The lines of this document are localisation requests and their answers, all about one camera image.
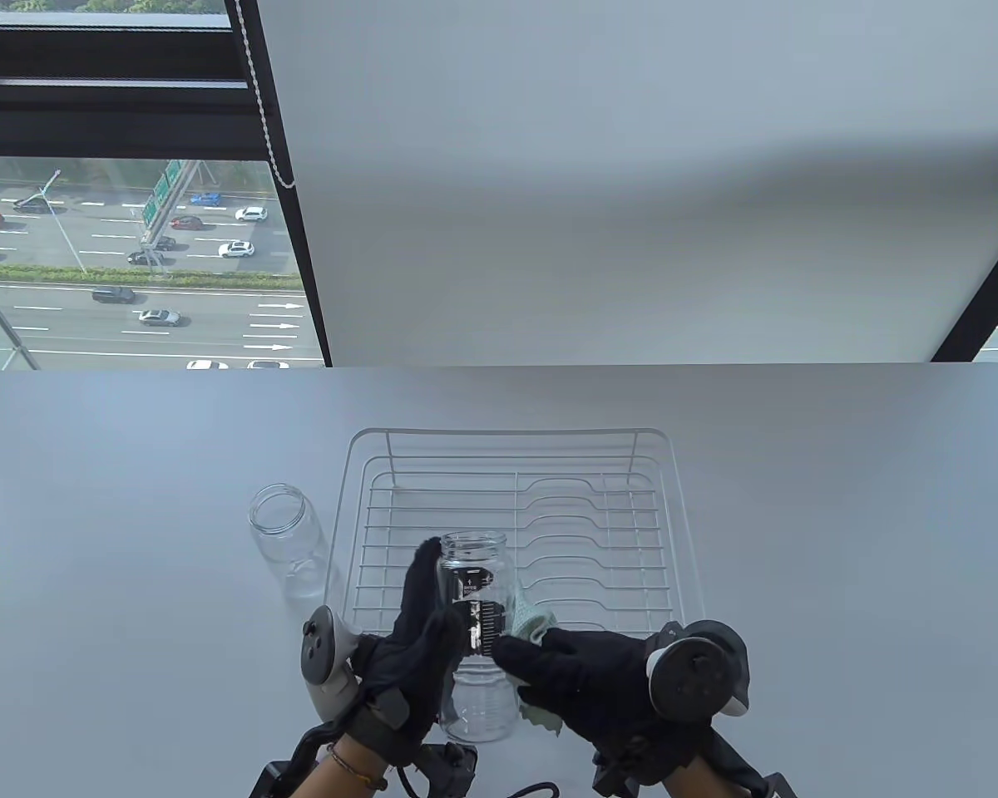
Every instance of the bracelet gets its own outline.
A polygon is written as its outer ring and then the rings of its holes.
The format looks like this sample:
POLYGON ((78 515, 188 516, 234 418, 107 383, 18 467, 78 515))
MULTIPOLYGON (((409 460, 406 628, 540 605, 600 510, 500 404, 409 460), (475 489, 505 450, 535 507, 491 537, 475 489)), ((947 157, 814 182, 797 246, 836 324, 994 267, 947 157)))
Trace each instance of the bracelet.
POLYGON ((361 774, 361 772, 358 772, 351 767, 351 765, 336 752, 336 742, 330 742, 327 746, 325 746, 325 750, 327 750, 329 757, 331 757, 337 765, 349 772, 352 776, 355 776, 355 778, 365 784, 369 790, 385 791, 388 789, 388 779, 385 779, 384 776, 380 776, 378 779, 371 779, 370 776, 361 774))

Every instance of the jar opening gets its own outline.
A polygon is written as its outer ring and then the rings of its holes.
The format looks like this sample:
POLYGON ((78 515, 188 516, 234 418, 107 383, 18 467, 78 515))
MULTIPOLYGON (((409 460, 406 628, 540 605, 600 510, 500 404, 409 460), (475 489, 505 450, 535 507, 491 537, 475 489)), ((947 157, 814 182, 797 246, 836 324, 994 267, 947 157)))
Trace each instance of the jar opening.
POLYGON ((480 552, 480 554, 486 554, 487 552, 506 547, 506 533, 479 531, 445 532, 441 535, 439 544, 441 545, 442 552, 448 555, 452 554, 452 552, 458 552, 459 554, 480 552))
POLYGON ((263 535, 280 535, 293 529, 306 513, 306 497, 291 485, 267 485, 251 501, 248 521, 263 535))

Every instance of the green highway sign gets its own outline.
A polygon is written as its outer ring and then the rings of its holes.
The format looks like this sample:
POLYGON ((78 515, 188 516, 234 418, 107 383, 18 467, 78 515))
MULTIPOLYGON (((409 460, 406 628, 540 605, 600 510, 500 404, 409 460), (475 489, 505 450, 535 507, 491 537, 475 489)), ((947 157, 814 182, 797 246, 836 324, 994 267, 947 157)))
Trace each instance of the green highway sign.
POLYGON ((153 221, 156 221, 156 214, 158 213, 156 198, 149 197, 148 202, 145 203, 145 209, 141 213, 145 217, 145 224, 150 227, 153 221))
POLYGON ((170 196, 170 184, 167 183, 165 175, 160 175, 160 182, 156 183, 156 199, 165 202, 168 196, 170 196))
POLYGON ((180 175, 180 168, 184 166, 182 160, 172 160, 167 164, 167 183, 173 185, 173 181, 177 179, 177 175, 180 175))

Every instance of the white table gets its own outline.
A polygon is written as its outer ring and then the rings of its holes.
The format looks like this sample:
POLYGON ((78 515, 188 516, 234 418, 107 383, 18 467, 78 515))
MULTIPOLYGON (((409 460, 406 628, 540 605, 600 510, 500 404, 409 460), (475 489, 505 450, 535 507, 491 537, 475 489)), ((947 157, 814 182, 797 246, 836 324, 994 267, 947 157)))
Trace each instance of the white table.
MULTIPOLYGON (((329 527, 364 426, 669 433, 739 751, 804 796, 998 795, 992 364, 0 373, 0 795, 237 798, 291 752, 245 505, 288 481, 329 527)), ((568 732, 482 754, 475 796, 589 795, 568 732)))

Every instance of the cleaning cloth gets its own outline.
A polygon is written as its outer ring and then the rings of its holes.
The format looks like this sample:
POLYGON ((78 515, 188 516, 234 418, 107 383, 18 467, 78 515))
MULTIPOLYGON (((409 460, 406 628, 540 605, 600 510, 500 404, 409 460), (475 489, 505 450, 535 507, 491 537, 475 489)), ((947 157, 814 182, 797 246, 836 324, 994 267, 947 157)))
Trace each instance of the cleaning cloth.
MULTIPOLYGON (((525 589, 521 587, 521 583, 518 583, 514 590, 514 620, 511 623, 510 635, 538 646, 548 628, 555 626, 557 626, 555 613, 529 601, 525 589)), ((521 687, 525 684, 522 680, 515 679, 510 675, 506 677, 514 683, 515 687, 521 687)), ((530 707, 525 702, 521 702, 521 717, 532 723, 533 726, 542 726, 555 734, 562 731, 562 718, 559 718, 555 713, 541 710, 539 707, 530 707)))

